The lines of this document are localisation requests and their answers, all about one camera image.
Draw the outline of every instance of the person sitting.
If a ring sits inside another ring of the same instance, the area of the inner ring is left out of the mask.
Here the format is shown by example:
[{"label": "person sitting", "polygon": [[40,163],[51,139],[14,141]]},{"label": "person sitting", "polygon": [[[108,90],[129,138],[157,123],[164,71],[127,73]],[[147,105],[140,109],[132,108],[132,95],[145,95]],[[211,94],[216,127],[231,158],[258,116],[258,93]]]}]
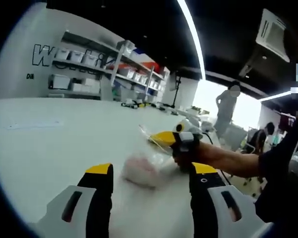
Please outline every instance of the person sitting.
[{"label": "person sitting", "polygon": [[275,126],[272,122],[268,123],[264,129],[260,129],[247,141],[242,149],[243,154],[263,154],[264,143],[267,135],[272,135],[275,131]]}]

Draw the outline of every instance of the air conditioner vent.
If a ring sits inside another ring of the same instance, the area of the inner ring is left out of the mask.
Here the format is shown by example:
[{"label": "air conditioner vent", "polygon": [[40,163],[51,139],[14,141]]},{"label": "air conditioner vent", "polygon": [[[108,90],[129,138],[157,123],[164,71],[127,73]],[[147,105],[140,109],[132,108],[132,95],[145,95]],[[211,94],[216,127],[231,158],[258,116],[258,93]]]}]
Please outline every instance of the air conditioner vent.
[{"label": "air conditioner vent", "polygon": [[286,62],[289,58],[284,47],[284,32],[286,25],[276,15],[264,9],[256,43],[277,54]]}]

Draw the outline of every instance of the person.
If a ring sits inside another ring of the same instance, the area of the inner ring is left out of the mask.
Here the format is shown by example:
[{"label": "person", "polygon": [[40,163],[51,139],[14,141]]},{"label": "person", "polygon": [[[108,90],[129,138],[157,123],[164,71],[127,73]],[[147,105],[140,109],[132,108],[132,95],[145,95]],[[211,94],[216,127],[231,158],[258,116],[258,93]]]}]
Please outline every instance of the person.
[{"label": "person", "polygon": [[229,85],[227,90],[216,98],[218,106],[218,118],[214,125],[218,138],[221,138],[230,124],[236,105],[237,97],[240,94],[240,87],[237,81]]},{"label": "person", "polygon": [[267,135],[274,134],[274,131],[275,131],[275,126],[272,122],[268,123],[264,129],[260,129],[256,131],[252,136],[252,138],[250,139],[250,141],[247,142],[247,144],[244,146],[243,152],[246,154],[251,154],[251,153],[258,154],[258,155],[263,154],[264,143],[267,138]]},{"label": "person", "polygon": [[261,155],[227,151],[200,141],[193,151],[173,154],[173,158],[180,167],[197,162],[243,178],[266,178],[255,203],[256,214],[264,222],[274,223],[265,237],[297,237],[298,189],[288,180],[288,165],[297,143],[298,119],[283,141]]}]

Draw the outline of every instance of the bright window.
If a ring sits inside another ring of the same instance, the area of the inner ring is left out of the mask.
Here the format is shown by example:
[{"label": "bright window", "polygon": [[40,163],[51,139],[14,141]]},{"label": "bright window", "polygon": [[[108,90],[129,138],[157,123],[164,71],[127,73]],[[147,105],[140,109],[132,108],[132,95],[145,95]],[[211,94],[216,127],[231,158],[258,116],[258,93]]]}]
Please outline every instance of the bright window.
[{"label": "bright window", "polygon": [[[210,112],[211,117],[216,117],[218,107],[216,97],[227,87],[207,80],[200,80],[193,100],[193,105]],[[248,130],[248,127],[258,128],[261,103],[244,93],[237,98],[232,120],[234,124]]]}]

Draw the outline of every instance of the black cable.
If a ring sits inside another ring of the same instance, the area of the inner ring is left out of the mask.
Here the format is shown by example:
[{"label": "black cable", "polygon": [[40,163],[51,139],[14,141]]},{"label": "black cable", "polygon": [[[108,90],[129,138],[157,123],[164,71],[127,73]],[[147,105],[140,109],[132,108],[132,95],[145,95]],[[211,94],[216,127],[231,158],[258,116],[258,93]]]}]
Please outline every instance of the black cable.
[{"label": "black cable", "polygon": [[[205,133],[205,132],[202,132],[203,135],[206,135],[209,140],[210,140],[210,143],[213,145],[213,141],[211,140],[209,134]],[[230,181],[227,179],[227,177],[225,176],[224,172],[222,170],[220,170],[220,172],[222,173],[223,177],[225,178],[225,180],[227,181],[228,185],[231,185]]]}]

